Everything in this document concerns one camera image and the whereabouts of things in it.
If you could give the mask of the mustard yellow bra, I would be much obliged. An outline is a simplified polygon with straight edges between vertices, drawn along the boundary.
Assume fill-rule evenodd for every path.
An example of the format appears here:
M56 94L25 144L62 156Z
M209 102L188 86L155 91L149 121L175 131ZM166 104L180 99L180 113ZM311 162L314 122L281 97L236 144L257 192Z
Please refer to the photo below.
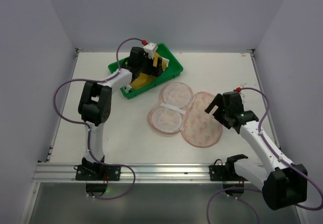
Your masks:
M157 57L161 57L157 52L154 54L153 60L153 66L156 66L156 59ZM169 59L163 58L163 70L165 71L167 67L169 66ZM143 88L144 86L147 86L148 84L152 83L154 80L156 80L158 77L154 77L151 75L146 75L144 73L140 73L140 76L137 79L133 79L130 83L130 86L134 90L139 90Z

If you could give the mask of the white bra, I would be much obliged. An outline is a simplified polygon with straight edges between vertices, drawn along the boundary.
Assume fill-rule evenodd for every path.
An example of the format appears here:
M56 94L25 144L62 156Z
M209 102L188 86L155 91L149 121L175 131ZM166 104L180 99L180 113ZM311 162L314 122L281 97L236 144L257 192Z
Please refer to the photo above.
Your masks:
M162 75L162 73L168 68L169 61L166 58L161 57L159 54L155 56L154 59L149 59L144 56L143 59L138 62L138 67L134 67L129 63L129 58L125 59L125 63L122 65L123 68L132 70L133 78L130 84L124 87L126 94L139 90Z

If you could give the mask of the peach patterned mesh laundry bag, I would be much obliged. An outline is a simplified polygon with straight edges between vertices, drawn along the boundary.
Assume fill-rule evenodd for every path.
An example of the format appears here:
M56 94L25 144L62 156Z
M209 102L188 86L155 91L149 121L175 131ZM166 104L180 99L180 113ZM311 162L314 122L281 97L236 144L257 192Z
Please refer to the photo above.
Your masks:
M213 94L193 93L182 82L169 83L162 88L157 103L148 113L152 127L165 134L181 133L183 139L198 148L208 148L219 142L223 127L205 112Z

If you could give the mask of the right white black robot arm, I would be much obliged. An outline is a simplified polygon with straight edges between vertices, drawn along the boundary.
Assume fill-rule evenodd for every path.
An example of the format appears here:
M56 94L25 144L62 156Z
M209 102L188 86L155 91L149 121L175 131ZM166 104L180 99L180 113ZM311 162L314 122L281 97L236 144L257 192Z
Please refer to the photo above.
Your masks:
M248 156L230 156L223 166L210 166L210 178L243 177L262 193L267 206L272 210L296 205L307 199L307 170L302 164L295 165L286 157L259 125L256 114L245 111L237 91L217 94L206 113L227 129L233 128L253 149L262 166L257 166Z

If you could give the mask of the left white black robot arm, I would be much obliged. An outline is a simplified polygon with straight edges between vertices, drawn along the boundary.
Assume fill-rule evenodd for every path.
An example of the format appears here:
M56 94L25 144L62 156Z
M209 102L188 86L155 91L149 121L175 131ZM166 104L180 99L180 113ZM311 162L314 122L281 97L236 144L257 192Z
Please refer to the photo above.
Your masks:
M103 127L111 113L112 95L126 88L138 91L159 78L168 67L169 60L157 53L158 45L147 43L133 47L130 55L120 63L107 79L86 80L78 105L78 113L88 131L86 154L82 166L93 172L101 172L104 164L102 146Z

